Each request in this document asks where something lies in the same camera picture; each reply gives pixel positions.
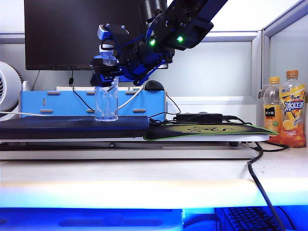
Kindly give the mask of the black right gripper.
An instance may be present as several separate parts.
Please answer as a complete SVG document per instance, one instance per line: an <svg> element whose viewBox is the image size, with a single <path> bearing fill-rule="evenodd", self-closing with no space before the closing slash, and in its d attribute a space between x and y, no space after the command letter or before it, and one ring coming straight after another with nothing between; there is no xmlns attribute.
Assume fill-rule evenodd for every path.
<svg viewBox="0 0 308 231"><path fill-rule="evenodd" d="M106 92L109 93L118 87L114 78L121 76L122 72L132 82L145 82L159 66L172 63L173 56L173 48L159 48L145 42L130 44L117 49L120 69L117 65L103 64L103 59L92 59L90 83L96 87L107 87Z"/></svg>

